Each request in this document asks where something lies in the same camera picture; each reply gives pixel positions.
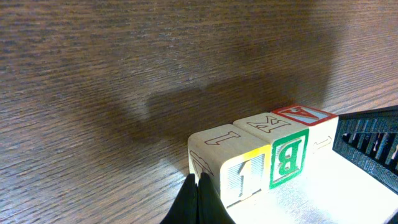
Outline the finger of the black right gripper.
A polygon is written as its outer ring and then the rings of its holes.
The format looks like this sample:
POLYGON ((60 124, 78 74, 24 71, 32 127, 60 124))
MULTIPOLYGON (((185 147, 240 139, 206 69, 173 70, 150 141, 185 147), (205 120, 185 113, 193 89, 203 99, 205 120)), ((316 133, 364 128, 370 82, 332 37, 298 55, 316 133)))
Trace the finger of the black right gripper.
POLYGON ((333 150, 397 193, 397 106, 340 114, 333 150))

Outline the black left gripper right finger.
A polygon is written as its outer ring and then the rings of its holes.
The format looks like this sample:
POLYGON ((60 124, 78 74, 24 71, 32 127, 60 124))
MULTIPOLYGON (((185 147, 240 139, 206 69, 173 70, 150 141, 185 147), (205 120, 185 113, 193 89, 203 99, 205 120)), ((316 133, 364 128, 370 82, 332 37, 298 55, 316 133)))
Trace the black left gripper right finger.
POLYGON ((235 224, 226 211, 210 176, 202 172, 198 182, 198 223, 235 224))

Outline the yellow number eleven block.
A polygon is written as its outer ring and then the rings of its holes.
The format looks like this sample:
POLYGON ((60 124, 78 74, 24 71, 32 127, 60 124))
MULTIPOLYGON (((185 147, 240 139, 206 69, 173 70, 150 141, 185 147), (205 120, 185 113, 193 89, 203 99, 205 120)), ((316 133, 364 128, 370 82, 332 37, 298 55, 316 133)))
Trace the yellow number eleven block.
POLYGON ((232 124, 194 133, 187 140, 189 172, 205 172, 225 207, 269 190, 271 145, 232 124))

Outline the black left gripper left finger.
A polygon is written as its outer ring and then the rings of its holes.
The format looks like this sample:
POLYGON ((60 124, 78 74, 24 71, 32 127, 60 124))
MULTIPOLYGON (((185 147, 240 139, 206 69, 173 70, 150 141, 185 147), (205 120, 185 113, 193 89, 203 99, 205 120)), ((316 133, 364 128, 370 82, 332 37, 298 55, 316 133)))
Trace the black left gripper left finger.
POLYGON ((170 210, 160 224, 196 224, 197 200, 195 175, 188 174, 170 210))

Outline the green B wooden block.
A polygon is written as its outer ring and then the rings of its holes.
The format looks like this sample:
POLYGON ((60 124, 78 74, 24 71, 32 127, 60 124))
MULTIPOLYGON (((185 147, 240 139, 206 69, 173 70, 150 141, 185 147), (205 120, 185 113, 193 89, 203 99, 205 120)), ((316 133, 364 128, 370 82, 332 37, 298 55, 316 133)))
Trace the green B wooden block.
POLYGON ((233 125, 271 145, 270 189, 281 186, 302 173, 308 145, 308 127, 274 113, 239 119, 233 125))

